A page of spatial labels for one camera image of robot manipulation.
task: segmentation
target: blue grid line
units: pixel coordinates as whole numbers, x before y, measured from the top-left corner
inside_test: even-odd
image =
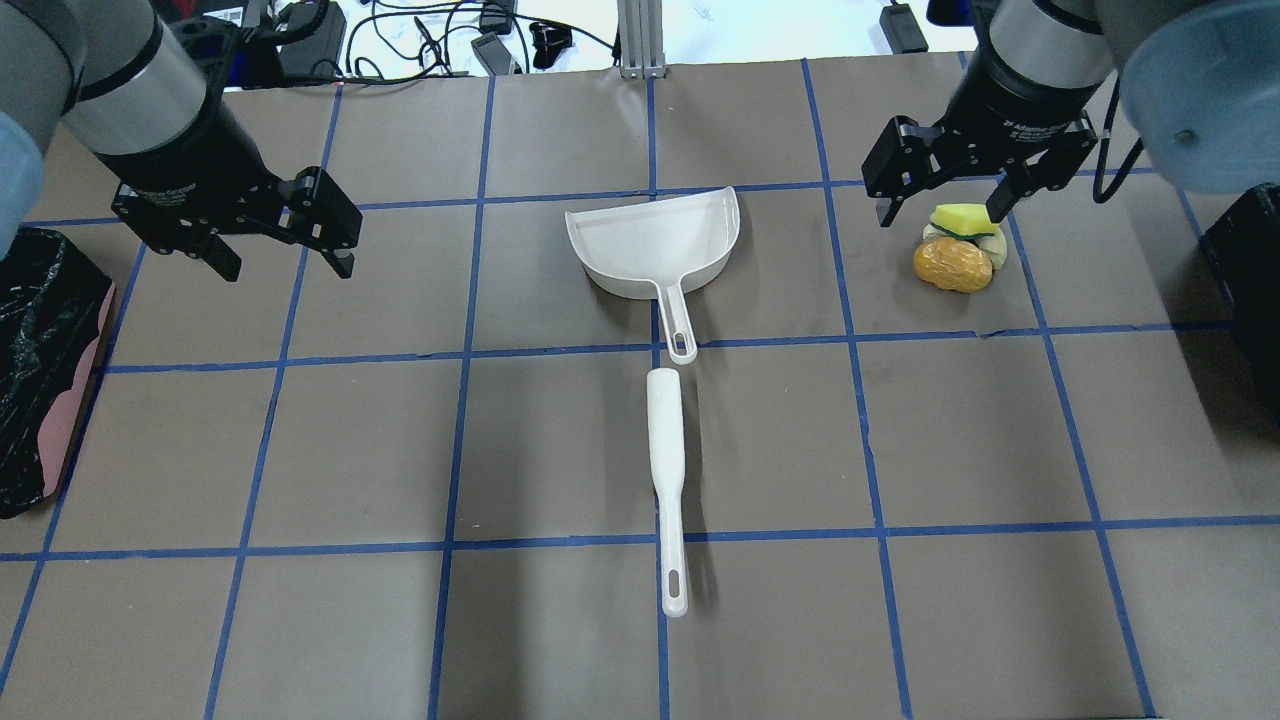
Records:
[[[1111,556],[1111,543],[1107,539],[1106,527],[1102,524],[1102,511],[1093,489],[1093,478],[1089,474],[1088,460],[1084,456],[1084,446],[1080,442],[1080,433],[1075,424],[1075,414],[1071,410],[1071,400],[1066,392],[1066,383],[1062,379],[1062,368],[1059,364],[1057,351],[1053,347],[1053,337],[1048,332],[1048,323],[1044,319],[1044,306],[1041,302],[1039,291],[1036,287],[1036,277],[1032,273],[1030,260],[1027,256],[1027,247],[1023,243],[1021,232],[1018,227],[1018,218],[1009,214],[1009,229],[1014,240],[1023,265],[1023,274],[1027,277],[1027,291],[1032,297],[1032,306],[1036,310],[1036,322],[1041,327],[1044,354],[1048,357],[1050,370],[1053,375],[1053,386],[1057,389],[1059,404],[1062,409],[1062,419],[1066,423],[1066,432],[1071,441],[1071,451],[1075,455],[1075,465],[1080,474],[1080,486],[1084,489],[1084,498],[1089,506],[1093,532],[1098,541],[1098,551],[1102,555],[1102,566],[1106,570],[1107,584],[1111,588],[1111,600],[1115,603],[1116,619],[1120,623],[1120,633],[1124,637],[1125,650],[1129,655],[1129,665],[1133,671],[1134,684],[1138,697],[1142,700],[1142,710],[1147,717],[1156,716],[1156,706],[1151,698],[1151,688],[1147,685],[1147,675],[1143,670],[1142,657],[1138,653],[1138,642],[1133,634],[1133,625],[1129,623],[1129,610],[1125,605],[1124,591],[1120,587],[1120,577],[1116,571],[1115,560]]]
[[[271,443],[271,430],[275,427],[275,411],[280,400],[280,391],[284,387],[284,359],[288,355],[289,340],[293,331],[293,316],[297,313],[298,297],[302,293],[302,277],[306,270],[307,250],[298,252],[298,270],[293,283],[293,293],[289,299],[289,313],[284,327],[284,338],[280,342],[280,359],[275,368],[275,380],[271,387],[271,400],[266,406],[266,418],[262,421],[262,439],[259,442],[257,459],[253,465],[253,479],[250,484],[248,502],[244,509],[244,521],[241,525],[241,541],[236,553],[236,569],[232,573],[232,585],[227,593],[227,610],[223,615],[221,632],[218,635],[218,652],[214,656],[214,671],[209,682],[209,694],[205,700],[205,720],[212,720],[214,708],[218,705],[218,691],[221,687],[223,666],[227,661],[227,647],[230,643],[232,624],[236,621],[236,605],[239,601],[241,579],[244,575],[244,560],[248,547],[250,534],[253,529],[253,515],[257,509],[257,496],[262,486],[262,471],[266,468],[266,455]]]
[[[813,118],[813,135],[817,142],[818,163],[822,168],[823,195],[827,201],[827,229],[831,233],[831,254],[836,266],[836,283],[840,288],[840,309],[845,318],[845,333],[849,345],[849,365],[852,372],[854,400],[858,405],[858,425],[863,442],[863,460],[867,465],[867,489],[870,496],[872,516],[876,520],[877,546],[879,550],[881,580],[884,587],[884,614],[888,624],[890,646],[893,651],[893,671],[897,676],[899,702],[902,716],[911,720],[911,691],[906,675],[906,657],[902,651],[902,633],[897,615],[897,592],[893,588],[893,568],[888,555],[888,536],[884,533],[884,510],[881,505],[879,480],[876,474],[876,456],[870,445],[870,424],[867,418],[867,395],[863,389],[861,361],[858,343],[854,340],[854,314],[849,302],[849,286],[845,275],[845,258],[840,245],[840,227],[836,222],[836,199],[831,188],[831,168],[827,159],[827,142],[822,135],[822,114],[818,111],[818,96],[809,72],[809,60],[800,60],[804,74],[805,95],[809,99],[809,114]]]
[[[172,365],[108,365],[100,372],[106,375],[138,375],[148,373],[228,373],[236,370],[266,370],[279,365],[275,360],[244,363],[177,363]]]
[[[878,528],[813,528],[800,530],[714,530],[685,533],[685,542],[772,542],[806,539],[878,538]]]
[[[428,684],[428,717],[440,712],[440,676],[444,669],[445,619],[449,609],[449,580],[453,574],[453,548],[458,520],[458,484],[462,475],[462,439],[467,421],[467,393],[471,386],[471,348],[475,342],[476,295],[480,284],[480,240],[484,234],[484,196],[489,178],[489,141],[493,135],[493,96],[497,82],[489,78],[485,94],[484,133],[480,141],[480,179],[476,186],[475,232],[471,237],[471,275],[467,290],[467,323],[462,343],[462,370],[458,378],[458,411],[453,424],[453,460],[449,466],[449,501],[444,521],[444,548],[440,556],[440,584],[435,606],[435,643],[431,651],[431,675]]]
[[[653,323],[658,323],[654,315]],[[1197,323],[1148,323],[1142,325],[1057,325],[1046,328],[1053,336],[1070,334],[1112,334],[1112,333],[1149,333],[1149,332],[1198,332],[1198,331],[1224,331],[1230,329],[1230,320],[1207,320]],[[1036,337],[1041,334],[1039,328],[1009,328],[978,333],[977,331],[923,331],[923,332],[890,332],[890,333],[854,333],[856,343],[868,342],[914,342],[929,340],[987,340],[1005,337]],[[803,345],[838,345],[849,342],[847,336],[795,336],[795,337],[748,337],[713,340],[700,343],[703,348],[717,347],[771,347],[771,346],[803,346]],[[613,345],[563,345],[554,347],[512,347],[495,350],[474,350],[472,359],[480,357],[531,357],[548,355],[598,355],[609,352],[640,352],[645,350],[666,350],[667,343],[662,340],[654,342],[630,342]],[[285,366],[300,368],[311,365],[356,365],[361,363],[420,363],[433,360],[461,360],[462,351],[440,352],[392,352],[387,355],[333,355],[289,357]],[[157,364],[157,365],[108,365],[96,368],[95,374],[122,375],[146,373],[223,373],[238,370],[264,370],[275,368],[276,360],[246,360],[237,363],[187,363],[187,364]]]
[[[645,127],[648,128],[649,151],[649,200],[658,199],[658,113],[657,88],[654,78],[645,78]],[[649,361],[650,368],[662,366],[662,351],[666,343],[662,342],[660,319],[658,301],[649,302]],[[662,541],[658,514],[658,496],[654,495],[653,505],[653,562],[654,562],[654,605],[657,609],[658,632],[658,717],[671,720],[671,646],[668,643],[667,614],[662,610],[664,578],[662,575]],[[689,579],[685,578],[687,592]]]
[[[312,365],[360,365],[364,363],[420,363],[424,360],[461,360],[462,352],[393,352],[389,355],[338,355],[329,357],[291,357],[289,368]]]
[[[329,114],[329,127],[325,132],[324,149],[320,154],[320,167],[329,165],[329,155],[333,152],[333,140],[338,131],[338,114],[342,110],[342,87],[334,90],[333,109]],[[275,379],[271,386],[271,398],[266,406],[266,418],[262,420],[262,439],[259,442],[257,457],[253,464],[253,478],[250,483],[248,502],[244,507],[244,521],[241,525],[239,546],[236,553],[236,568],[232,571],[232,584],[227,593],[227,610],[223,614],[223,625],[218,635],[218,651],[214,655],[214,670],[209,679],[209,693],[205,697],[205,720],[214,720],[214,710],[218,706],[218,692],[221,688],[223,667],[227,661],[227,648],[230,643],[232,625],[236,623],[236,605],[239,601],[241,582],[244,577],[244,562],[247,557],[250,536],[253,530],[253,516],[257,511],[257,498],[262,487],[262,471],[266,469],[268,451],[271,445],[271,430],[275,427],[275,413],[280,401],[280,391],[284,388],[285,361],[289,357],[289,343],[293,340],[293,325],[298,314],[298,301],[302,297],[302,281],[307,270],[307,249],[298,251],[298,269],[293,278],[293,291],[289,293],[289,309],[284,319],[284,332],[280,337],[280,352],[275,363]]]
[[[356,205],[361,211],[370,210],[404,210],[407,208],[457,208],[476,205],[475,197],[457,197],[452,200],[401,200],[396,202],[360,202]]]
[[[1134,168],[1134,173],[1143,174],[1146,168]],[[1084,173],[1082,170],[1082,177],[1092,174]],[[1000,176],[966,176],[952,179],[951,182],[980,182],[998,179]],[[808,182],[777,182],[777,183],[751,183],[751,184],[739,184],[733,186],[737,192],[772,192],[778,190],[823,190],[828,187],[863,187],[865,183],[861,178],[832,178],[826,181],[808,181]],[[444,200],[398,200],[389,202],[360,202],[356,205],[362,211],[378,211],[378,210],[403,210],[410,208],[456,208],[456,206],[474,206],[474,205],[513,205],[521,202],[559,202],[566,200],[609,200],[617,197],[640,197],[640,196],[659,196],[659,195],[690,195],[695,192],[710,192],[713,190],[721,190],[723,186],[689,186],[689,187],[652,187],[648,190],[616,190],[616,191],[599,191],[599,192],[564,192],[564,193],[548,193],[548,195],[511,195],[511,196],[494,196],[494,197],[454,197]],[[72,219],[55,219],[55,220],[31,220],[23,223],[24,227],[40,227],[40,228],[59,228],[59,227],[73,227],[73,225],[111,225],[119,224],[119,218],[72,218]]]
[[[1088,520],[1056,523],[991,523],[978,525],[910,525],[886,528],[892,538],[928,538],[940,536],[1021,536],[1034,533],[1074,533],[1092,530]]]
[[[820,334],[810,337],[748,337],[737,340],[713,340],[710,342],[699,343],[699,347],[769,347],[776,345],[836,345],[841,342],[849,342],[846,336],[838,334]],[[662,347],[666,348],[667,343],[663,342]]]
[[[1181,204],[1183,214],[1187,215],[1187,224],[1189,224],[1192,227],[1192,232],[1196,233],[1196,243],[1199,245],[1201,254],[1208,264],[1208,272],[1213,275],[1213,282],[1217,283],[1217,292],[1222,296],[1222,302],[1226,302],[1226,311],[1231,318],[1234,318],[1235,299],[1231,297],[1231,288],[1226,286],[1226,278],[1222,275],[1222,268],[1217,264],[1213,251],[1204,240],[1204,229],[1201,227],[1199,218],[1196,217],[1196,209],[1192,208],[1190,197],[1187,197],[1187,192],[1181,188],[1178,188],[1178,202]]]
[[[1240,528],[1280,525],[1280,515],[1203,515],[1187,518],[1129,518],[1102,520],[1107,530],[1161,530],[1197,528]],[[713,542],[782,542],[809,539],[918,538],[940,536],[1012,536],[1039,533],[1092,532],[1092,520],[1066,520],[1050,523],[993,523],[974,525],[901,525],[870,528],[795,528],[773,530],[713,530],[685,533],[686,543]],[[495,538],[483,541],[454,541],[454,552],[486,550],[520,550],[547,547],[596,547],[614,544],[649,544],[657,536],[650,533],[620,536],[562,536],[530,538]],[[315,555],[371,555],[399,552],[439,552],[444,541],[371,542],[349,544],[297,544],[239,547],[169,547],[129,550],[58,550],[33,552],[0,552],[0,562],[83,562],[99,560],[165,560],[175,557],[288,557]]]
[[[1245,525],[1280,525],[1280,515],[1219,515],[1203,518],[1138,518],[1102,520],[1108,530],[1158,530],[1167,528],[1236,528]]]
[[[129,279],[124,283],[123,295],[120,296],[120,307],[115,313],[115,322],[111,323],[111,336],[106,338],[106,347],[102,351],[102,363],[110,363],[111,355],[115,354],[115,341],[120,336],[120,328],[124,327],[124,314],[129,310],[129,304],[133,301],[133,288],[138,283],[138,274],[142,272],[142,261],[146,258],[146,246],[138,242],[138,251],[133,256],[133,268],[129,270]],[[49,519],[49,527],[45,528],[45,539],[41,542],[41,555],[47,556],[54,546],[54,533],[58,532],[58,524],[63,516],[63,505],[67,502],[67,495],[70,492],[72,478],[76,475],[76,466],[79,464],[81,451],[84,448],[84,436],[88,432],[90,420],[93,418],[93,409],[97,407],[99,395],[102,392],[102,384],[106,378],[97,375],[90,392],[88,404],[84,406],[84,416],[81,420],[79,429],[74,439],[72,441],[72,448],[67,459],[67,468],[63,469],[61,487],[58,492],[58,500],[54,501],[54,511]],[[13,633],[9,635],[9,646],[5,650],[4,664],[0,665],[0,696],[4,694],[5,684],[9,682],[9,671],[13,669],[13,659],[18,653],[18,643],[22,641],[22,632],[27,626],[27,618],[31,615],[31,605],[36,600],[36,588],[40,585],[40,578],[45,571],[44,557],[36,560],[36,566],[31,570],[31,580],[27,583],[27,592],[22,597],[22,607],[18,610],[18,620],[14,621]]]
[[[1228,331],[1228,329],[1231,329],[1230,320],[1208,320],[1202,323],[1147,323],[1142,325],[1068,325],[1057,328],[1044,328],[1043,332],[1051,336],[1062,336],[1062,334],[1196,332],[1196,331]]]

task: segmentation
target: metal frame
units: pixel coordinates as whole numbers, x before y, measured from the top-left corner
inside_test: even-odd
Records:
[[[662,53],[662,0],[618,0],[623,79],[667,77]]]

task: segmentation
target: power adapter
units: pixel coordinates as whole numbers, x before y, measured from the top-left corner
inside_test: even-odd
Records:
[[[910,5],[897,3],[881,10],[881,29],[888,40],[890,49],[895,55],[906,53],[928,53],[929,44],[920,32],[920,24],[915,22],[915,13]]]
[[[480,12],[480,32],[507,35],[516,19],[516,0],[492,0]]]

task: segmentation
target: black plastic bag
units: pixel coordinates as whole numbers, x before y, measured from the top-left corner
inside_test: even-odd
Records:
[[[97,338],[110,287],[52,231],[20,229],[0,261],[0,518],[45,500],[37,433]]]

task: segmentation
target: dustpan handle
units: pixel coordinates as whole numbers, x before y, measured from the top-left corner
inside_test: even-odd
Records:
[[[662,329],[667,333],[667,352],[677,365],[687,365],[698,356],[698,341],[694,340],[694,323],[689,319],[689,306],[685,305],[685,292],[680,283],[658,291],[658,313],[662,315]]]

